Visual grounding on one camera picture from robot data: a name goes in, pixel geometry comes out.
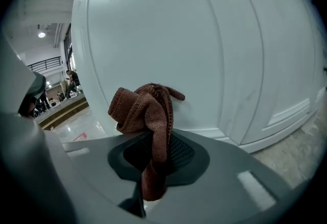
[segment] brown towel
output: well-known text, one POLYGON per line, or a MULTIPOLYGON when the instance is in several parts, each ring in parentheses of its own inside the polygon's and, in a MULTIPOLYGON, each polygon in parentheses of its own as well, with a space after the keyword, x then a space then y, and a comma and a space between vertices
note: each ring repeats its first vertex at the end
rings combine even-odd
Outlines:
POLYGON ((119 88, 108 111, 121 133, 153 131, 152 159, 142 173, 142 194, 147 201, 160 199, 166 190, 167 149, 174 122, 170 96, 185 99, 182 93, 154 83, 135 92, 119 88))

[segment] black railing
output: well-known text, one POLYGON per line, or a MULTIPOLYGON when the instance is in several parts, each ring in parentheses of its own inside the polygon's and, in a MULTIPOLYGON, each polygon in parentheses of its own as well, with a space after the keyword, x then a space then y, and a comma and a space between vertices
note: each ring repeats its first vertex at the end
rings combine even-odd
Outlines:
POLYGON ((55 57, 55 58, 49 58, 43 61, 39 61, 37 63, 28 65, 27 67, 32 71, 41 72, 60 65, 61 65, 60 57, 55 57))

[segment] shiny floor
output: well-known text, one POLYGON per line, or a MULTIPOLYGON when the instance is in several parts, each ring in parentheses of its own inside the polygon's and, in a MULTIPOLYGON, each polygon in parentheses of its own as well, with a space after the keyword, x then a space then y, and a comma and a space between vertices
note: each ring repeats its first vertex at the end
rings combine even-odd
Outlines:
MULTIPOLYGON (((108 137, 90 107, 53 129, 62 143, 108 137)), ((277 172, 292 187, 309 180, 325 153, 327 95, 321 109, 301 128, 278 143, 252 155, 277 172)))

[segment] white cabinet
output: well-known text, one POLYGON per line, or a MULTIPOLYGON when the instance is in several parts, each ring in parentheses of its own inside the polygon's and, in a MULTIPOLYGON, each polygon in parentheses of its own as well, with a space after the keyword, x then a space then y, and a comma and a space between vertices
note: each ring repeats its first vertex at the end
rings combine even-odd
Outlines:
POLYGON ((255 151, 319 106, 318 21, 310 0, 75 0, 73 50, 107 134, 116 90, 154 82, 186 96, 174 127, 255 151))

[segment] ceiling light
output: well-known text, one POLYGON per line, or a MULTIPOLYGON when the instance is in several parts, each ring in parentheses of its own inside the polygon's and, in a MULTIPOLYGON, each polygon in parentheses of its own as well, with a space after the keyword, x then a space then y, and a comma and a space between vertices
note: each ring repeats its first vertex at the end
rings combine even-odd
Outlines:
POLYGON ((40 33, 38 34, 38 36, 39 36, 39 38, 43 38, 43 37, 45 37, 45 33, 44 33, 44 32, 40 32, 40 33))

